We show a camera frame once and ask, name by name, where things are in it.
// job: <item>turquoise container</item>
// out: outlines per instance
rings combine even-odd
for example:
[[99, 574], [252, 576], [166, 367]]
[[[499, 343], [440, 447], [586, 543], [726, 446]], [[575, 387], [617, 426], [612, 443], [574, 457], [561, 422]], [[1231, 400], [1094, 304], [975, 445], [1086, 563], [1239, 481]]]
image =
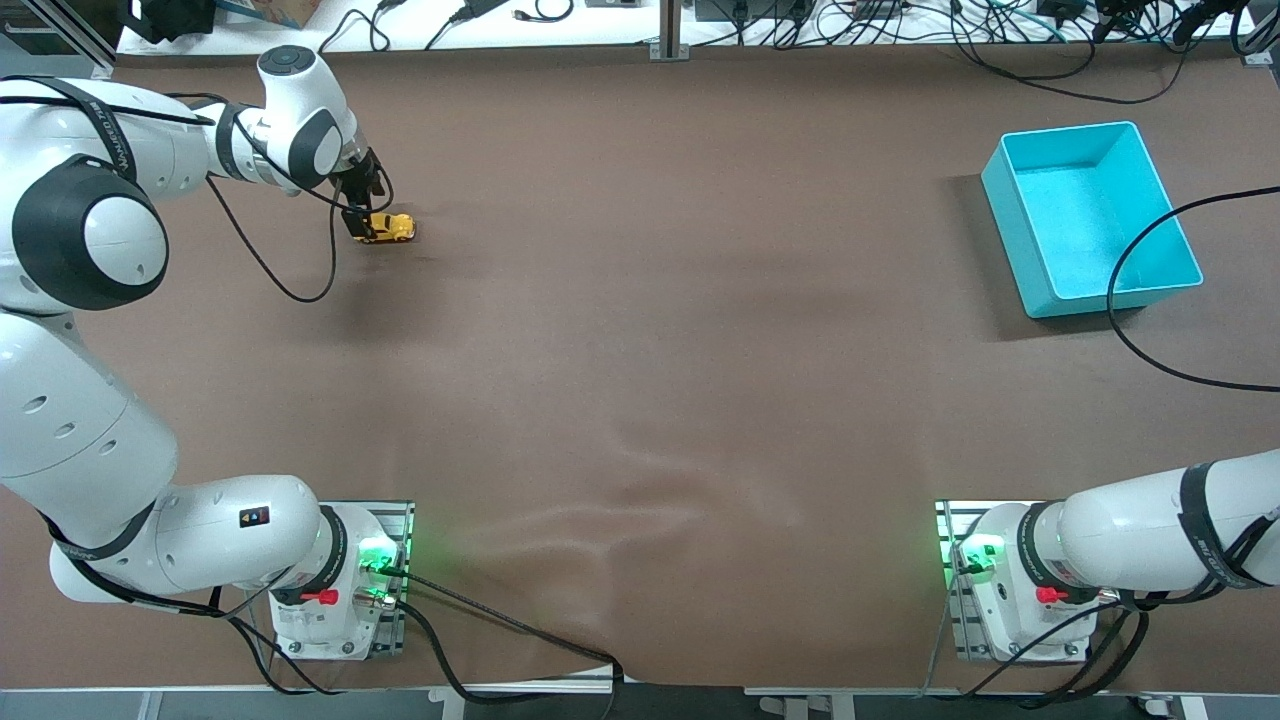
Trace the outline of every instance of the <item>turquoise container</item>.
[[[1106, 310], [1120, 254], [1172, 208], [1129, 122], [1009, 133], [982, 184], [1032, 318]], [[1142, 307], [1202, 282], [1172, 218], [1125, 260], [1115, 306]]]

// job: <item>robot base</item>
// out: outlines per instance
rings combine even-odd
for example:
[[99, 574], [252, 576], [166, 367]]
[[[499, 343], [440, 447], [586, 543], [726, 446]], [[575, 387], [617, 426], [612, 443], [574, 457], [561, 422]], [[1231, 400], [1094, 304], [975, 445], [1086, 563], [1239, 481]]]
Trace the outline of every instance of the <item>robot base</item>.
[[[1001, 662], [1059, 623], [1098, 603], [1097, 598], [1083, 605], [1037, 600], [1036, 583], [1018, 556], [1018, 524], [1027, 510], [1028, 506], [1019, 502], [992, 507], [955, 548], [952, 559], [957, 568], [974, 562], [987, 568], [982, 573], [960, 575], [957, 584], [972, 591], [987, 652]], [[1082, 618], [1029, 650], [1019, 661], [1083, 662], [1096, 626], [1097, 615]]]
[[413, 532], [412, 502], [325, 502], [347, 529], [347, 555], [338, 579], [338, 602], [308, 600], [282, 605], [273, 598], [271, 624], [276, 643], [294, 660], [365, 660], [399, 655], [404, 647], [404, 619], [370, 596], [385, 593], [403, 600], [398, 578], [364, 568], [393, 556], [397, 569], [408, 568]]

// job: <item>white table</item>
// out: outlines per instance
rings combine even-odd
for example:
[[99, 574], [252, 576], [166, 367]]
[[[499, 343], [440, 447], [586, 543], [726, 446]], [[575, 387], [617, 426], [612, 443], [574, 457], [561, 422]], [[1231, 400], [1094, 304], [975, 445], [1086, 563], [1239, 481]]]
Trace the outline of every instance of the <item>white table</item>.
[[[349, 9], [360, 9], [371, 14], [378, 0], [323, 0], [315, 15], [302, 29], [292, 29], [262, 20], [250, 19], [242, 15], [218, 10], [218, 20], [214, 32], [210, 35], [192, 35], [179, 37], [174, 42], [160, 42], [151, 45], [125, 28], [120, 35], [118, 50], [120, 55], [257, 55], [276, 45], [292, 44], [311, 49], [319, 49], [325, 37], [338, 26], [338, 20]], [[543, 0], [543, 9], [547, 13], [559, 13], [566, 0]], [[582, 0], [576, 0], [573, 13], [558, 23], [526, 23], [511, 17], [512, 10], [521, 9], [527, 13], [534, 10], [534, 0], [511, 0], [506, 5], [474, 20], [461, 23], [449, 29], [433, 47], [435, 50], [457, 50], [475, 47], [531, 47], [531, 46], [564, 46], [564, 45], [640, 45], [654, 40], [658, 36], [658, 0], [641, 0], [639, 8], [586, 8]], [[1180, 6], [1190, 3], [1179, 0]], [[919, 0], [915, 8], [906, 9], [901, 18], [892, 18], [887, 22], [877, 23], [856, 37], [858, 45], [869, 42], [937, 42], [950, 44], [952, 38], [951, 20], [946, 15], [948, 12], [947, 0]], [[407, 0], [403, 5], [389, 10], [379, 18], [378, 27], [390, 37], [393, 50], [421, 50], [428, 40], [435, 35], [440, 26], [452, 15], [460, 4], [436, 0]], [[987, 4], [982, 0], [963, 0], [961, 17], [970, 23], [966, 27], [973, 35], [974, 42], [988, 42], [991, 38], [983, 31], [974, 31], [972, 23], [980, 22], [987, 13]], [[1092, 8], [1088, 10], [1080, 24], [1092, 29]], [[1161, 22], [1171, 19], [1170, 10], [1164, 9]], [[817, 10], [809, 22], [801, 28], [797, 42], [820, 42], [819, 28], [827, 36], [837, 35], [849, 20], [840, 9], [831, 4], [831, 0], [819, 0]], [[929, 36], [920, 41], [899, 40], [884, 32], [877, 33], [877, 27], [887, 26], [887, 32], [905, 38]], [[1015, 18], [1016, 28], [1027, 33], [1032, 40], [1048, 40], [1050, 32], [1041, 24], [1027, 18]], [[783, 29], [790, 27], [788, 22], [782, 23]], [[758, 45], [764, 41], [773, 29], [772, 20], [759, 20], [744, 32], [748, 45]], [[1230, 17], [1220, 17], [1210, 27], [1208, 37], [1226, 37], [1230, 29]], [[1242, 22], [1242, 33], [1253, 29], [1253, 22], [1245, 14]], [[1009, 27], [1010, 36], [1018, 32]], [[1083, 41], [1084, 33], [1071, 23], [1066, 23], [1061, 31], [1062, 36], [1071, 41]], [[684, 22], [681, 27], [681, 42], [698, 45], [713, 41], [733, 33], [733, 26], [714, 22], [696, 22], [694, 10], [684, 8]], [[851, 32], [842, 37], [838, 44], [847, 45], [855, 40], [858, 32]], [[721, 45], [732, 45], [736, 37], [721, 41]], [[349, 18], [346, 31], [334, 40], [328, 53], [367, 53], [369, 27], [360, 18]]]

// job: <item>yellow toy car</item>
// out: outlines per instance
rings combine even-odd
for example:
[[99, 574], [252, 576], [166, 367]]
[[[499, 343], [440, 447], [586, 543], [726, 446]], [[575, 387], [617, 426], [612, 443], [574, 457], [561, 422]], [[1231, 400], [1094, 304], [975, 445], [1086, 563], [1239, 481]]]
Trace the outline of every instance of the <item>yellow toy car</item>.
[[417, 223], [411, 215], [392, 215], [389, 213], [374, 213], [369, 215], [369, 225], [374, 231], [372, 237], [357, 237], [360, 242], [408, 242], [417, 232]]

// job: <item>cardboard box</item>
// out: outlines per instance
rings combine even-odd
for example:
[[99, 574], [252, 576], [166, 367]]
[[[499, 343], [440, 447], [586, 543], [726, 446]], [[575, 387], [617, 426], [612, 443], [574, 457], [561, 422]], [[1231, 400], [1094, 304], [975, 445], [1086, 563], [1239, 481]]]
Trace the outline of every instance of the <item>cardboard box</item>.
[[215, 0], [229, 13], [248, 15], [269, 23], [301, 29], [307, 24], [321, 0]]

